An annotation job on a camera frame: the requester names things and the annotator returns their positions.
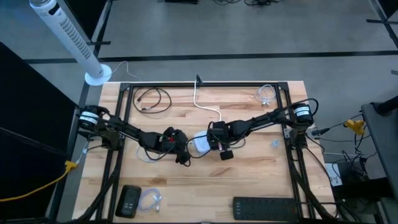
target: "yellow cable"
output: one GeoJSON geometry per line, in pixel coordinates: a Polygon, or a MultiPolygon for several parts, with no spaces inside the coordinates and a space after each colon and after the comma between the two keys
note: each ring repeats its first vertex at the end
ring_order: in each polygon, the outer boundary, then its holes
{"type": "Polygon", "coordinates": [[[12,200],[18,200],[18,199],[30,196],[31,194],[34,194],[34,193],[36,193],[36,192],[38,192],[40,190],[43,190],[44,188],[46,188],[46,187],[48,187],[50,185],[53,185],[53,184],[57,183],[58,181],[63,179],[72,169],[77,167],[76,163],[70,162],[70,161],[66,161],[65,165],[66,165],[65,173],[63,173],[62,176],[60,176],[59,178],[55,179],[54,181],[52,181],[52,182],[50,182],[50,183],[48,183],[48,184],[46,184],[46,185],[44,185],[42,187],[39,187],[39,188],[37,188],[37,189],[27,193],[27,194],[24,194],[24,195],[21,195],[21,196],[17,196],[17,197],[0,199],[0,202],[9,202],[9,201],[12,201],[12,200]]]}

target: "concrete floor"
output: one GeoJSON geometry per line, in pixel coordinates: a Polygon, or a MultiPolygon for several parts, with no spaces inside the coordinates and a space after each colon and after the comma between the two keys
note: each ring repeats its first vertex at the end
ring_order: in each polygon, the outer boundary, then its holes
{"type": "MultiPolygon", "coordinates": [[[[269,7],[247,7],[243,2],[219,6],[210,0],[199,5],[166,4],[155,0],[115,1],[109,16],[100,57],[185,54],[250,54],[397,50],[367,1],[285,0],[269,7]]],[[[0,40],[23,59],[70,58],[55,36],[30,9],[27,1],[0,2],[0,40]]],[[[132,62],[130,72],[143,81],[193,80],[303,80],[309,97],[320,102],[315,116],[325,128],[358,114],[360,106],[397,95],[397,56],[273,58],[132,62]]],[[[115,68],[118,63],[107,63],[115,68]]],[[[77,102],[83,86],[79,64],[32,65],[77,102]]],[[[121,67],[111,81],[136,81],[121,67]]],[[[98,103],[100,87],[91,87],[87,104],[98,103]]],[[[352,139],[353,133],[336,128],[329,139],[352,139]]],[[[353,143],[322,141],[326,152],[353,153],[353,143]]],[[[76,144],[80,155],[83,139],[76,144]]],[[[371,139],[361,145],[375,151],[371,139]]],[[[325,155],[326,161],[341,156],[325,155]]],[[[372,178],[383,177],[379,158],[367,163],[372,178]]],[[[69,220],[81,168],[68,176],[59,220],[69,220]]]]}

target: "white cable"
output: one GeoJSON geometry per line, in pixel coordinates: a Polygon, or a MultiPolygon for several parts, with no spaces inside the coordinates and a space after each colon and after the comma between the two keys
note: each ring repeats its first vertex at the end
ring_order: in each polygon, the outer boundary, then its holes
{"type": "Polygon", "coordinates": [[[221,112],[219,112],[218,110],[213,109],[213,108],[207,108],[207,107],[204,107],[204,106],[199,106],[199,105],[197,105],[197,103],[196,103],[196,100],[197,100],[197,81],[196,81],[196,80],[195,80],[195,84],[194,84],[193,86],[194,86],[194,91],[193,91],[193,104],[194,104],[196,107],[198,107],[198,108],[205,109],[205,110],[211,110],[211,111],[217,112],[217,113],[220,115],[220,121],[221,121],[221,120],[222,120],[222,119],[221,119],[221,117],[222,117],[221,112]]]}
{"type": "Polygon", "coordinates": [[[157,162],[157,161],[153,161],[152,159],[149,159],[149,158],[148,158],[148,160],[145,160],[145,159],[139,157],[139,150],[140,150],[140,148],[141,148],[141,146],[138,146],[138,148],[137,148],[137,150],[136,150],[137,159],[141,160],[142,162],[148,162],[148,163],[157,162]]]}
{"type": "Polygon", "coordinates": [[[87,148],[86,147],[87,147],[88,143],[89,143],[89,141],[87,141],[86,144],[83,146],[83,150],[82,150],[82,152],[80,154],[80,157],[75,162],[76,164],[79,164],[82,155],[87,153],[87,148]]]}
{"type": "Polygon", "coordinates": [[[141,78],[140,78],[140,77],[135,76],[135,75],[133,75],[133,74],[131,74],[131,73],[129,72],[129,62],[127,62],[127,61],[120,62],[120,64],[115,68],[115,70],[112,71],[111,75],[112,75],[114,72],[116,72],[116,71],[118,70],[118,68],[120,67],[120,65],[123,64],[123,63],[126,63],[126,65],[127,65],[127,74],[129,74],[131,77],[134,77],[134,78],[136,78],[136,79],[138,79],[138,80],[141,81],[141,78]]]}
{"type": "Polygon", "coordinates": [[[276,92],[274,87],[272,87],[269,84],[263,85],[262,87],[260,87],[260,89],[258,89],[255,93],[254,93],[254,97],[256,97],[257,100],[262,102],[262,105],[269,105],[270,102],[274,101],[276,96],[276,92]],[[268,96],[267,91],[265,90],[265,88],[270,88],[272,90],[272,96],[268,96]]]}
{"type": "Polygon", "coordinates": [[[160,210],[160,200],[162,200],[162,196],[160,194],[160,191],[158,189],[148,189],[144,193],[141,194],[141,197],[139,198],[139,203],[138,203],[138,209],[142,212],[149,212],[151,211],[154,207],[156,207],[156,212],[159,212],[160,210]],[[144,200],[144,197],[146,197],[149,193],[155,193],[152,197],[155,199],[155,202],[152,203],[152,205],[149,205],[148,207],[144,208],[142,206],[142,201],[144,200]]]}

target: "black metal frame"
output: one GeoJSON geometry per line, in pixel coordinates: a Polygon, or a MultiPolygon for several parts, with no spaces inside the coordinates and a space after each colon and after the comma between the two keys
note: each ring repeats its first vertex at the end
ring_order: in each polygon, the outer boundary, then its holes
{"type": "MultiPolygon", "coordinates": [[[[290,98],[290,91],[289,91],[289,86],[287,82],[203,82],[200,86],[202,87],[247,87],[247,86],[255,86],[255,87],[260,87],[263,85],[271,85],[272,87],[275,88],[276,92],[276,101],[278,104],[278,108],[283,108],[282,104],[282,97],[280,94],[280,91],[283,91],[285,94],[285,100],[287,102],[287,105],[292,104],[292,100],[290,98]]],[[[130,115],[130,109],[131,109],[131,103],[132,103],[132,93],[134,87],[180,87],[180,88],[193,88],[193,82],[169,82],[169,83],[121,83],[120,89],[119,89],[119,96],[118,96],[118,101],[116,104],[116,115],[120,115],[120,110],[121,110],[121,105],[123,101],[123,96],[126,91],[128,91],[128,97],[127,97],[127,103],[126,103],[126,112],[124,114],[124,120],[128,122],[128,118],[130,115]]],[[[292,155],[292,150],[293,147],[289,143],[289,137],[288,137],[288,132],[287,132],[286,125],[282,125],[282,132],[284,134],[284,141],[285,141],[285,146],[286,146],[286,155],[287,155],[287,161],[289,165],[289,172],[290,172],[290,178],[292,181],[292,188],[293,188],[293,193],[294,193],[294,199],[298,202],[297,203],[297,211],[298,211],[298,219],[301,220],[304,217],[303,210],[302,210],[302,204],[299,203],[301,202],[300,200],[300,192],[299,192],[299,187],[292,176],[292,171],[294,168],[294,159],[292,155]]],[[[121,147],[118,152],[118,158],[116,160],[116,167],[119,166],[121,167],[122,161],[123,161],[123,151],[124,151],[124,139],[122,141],[121,147]]],[[[300,166],[300,173],[302,178],[305,181],[305,184],[309,186],[308,184],[308,177],[307,177],[307,171],[305,170],[305,163],[303,159],[303,154],[301,149],[297,149],[297,155],[298,155],[298,164],[300,166]]],[[[106,156],[106,162],[105,162],[105,169],[103,173],[103,181],[101,184],[101,189],[103,189],[104,185],[106,184],[106,181],[108,180],[110,169],[111,169],[111,160],[112,160],[113,152],[108,152],[108,155],[106,156]]],[[[109,204],[109,210],[108,210],[108,218],[106,219],[108,222],[112,222],[113,220],[113,215],[114,215],[114,208],[116,204],[116,196],[118,192],[118,180],[114,183],[113,188],[112,188],[112,193],[111,193],[111,200],[109,204]]],[[[96,217],[95,220],[100,222],[103,221],[104,219],[102,218],[103,216],[103,206],[104,206],[104,199],[101,201],[97,212],[96,212],[96,217]]],[[[315,211],[314,208],[311,204],[308,204],[308,213],[310,216],[310,219],[315,219],[315,211]]]]}

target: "wooden table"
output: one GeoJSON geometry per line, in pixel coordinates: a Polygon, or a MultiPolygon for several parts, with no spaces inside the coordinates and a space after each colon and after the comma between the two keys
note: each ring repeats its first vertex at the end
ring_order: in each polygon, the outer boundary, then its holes
{"type": "MultiPolygon", "coordinates": [[[[288,84],[292,102],[307,98],[303,82],[288,84]]],[[[99,105],[108,108],[111,113],[115,111],[119,85],[120,83],[106,83],[102,89],[99,105]]],[[[191,138],[196,132],[206,130],[210,121],[218,120],[217,113],[193,105],[192,88],[164,90],[173,100],[168,111],[149,116],[139,113],[132,106],[129,123],[143,131],[159,133],[173,126],[191,138]]],[[[277,108],[276,101],[269,106],[261,106],[253,96],[256,90],[254,87],[201,87],[197,103],[220,110],[226,122],[249,119],[277,108]]],[[[124,116],[126,95],[121,117],[124,116]]],[[[141,107],[153,105],[158,97],[155,91],[150,91],[141,101],[141,107]]],[[[168,105],[167,98],[162,99],[164,100],[156,110],[168,105]]],[[[97,144],[101,143],[93,142],[90,147],[97,144]]],[[[323,162],[321,149],[310,141],[308,146],[323,162]]],[[[175,155],[167,155],[156,163],[142,162],[136,157],[137,147],[138,143],[130,139],[126,141],[118,193],[126,184],[140,186],[142,191],[155,187],[163,195],[160,213],[154,210],[147,213],[137,211],[134,219],[114,216],[114,222],[235,222],[231,205],[234,196],[293,197],[280,125],[253,132],[246,138],[244,147],[234,149],[233,159],[221,161],[219,153],[214,151],[201,159],[192,159],[191,167],[176,164],[175,155]],[[279,140],[280,145],[272,148],[270,144],[275,139],[279,140]]],[[[100,191],[106,153],[105,149],[95,149],[87,155],[74,218],[86,210],[100,191]]],[[[303,151],[303,155],[312,192],[321,202],[333,202],[328,177],[307,150],[303,151]]],[[[110,191],[105,200],[104,217],[108,214],[110,191]]],[[[331,214],[335,214],[334,205],[325,207],[331,214]]],[[[303,210],[307,214],[307,206],[303,206],[303,210]]]]}

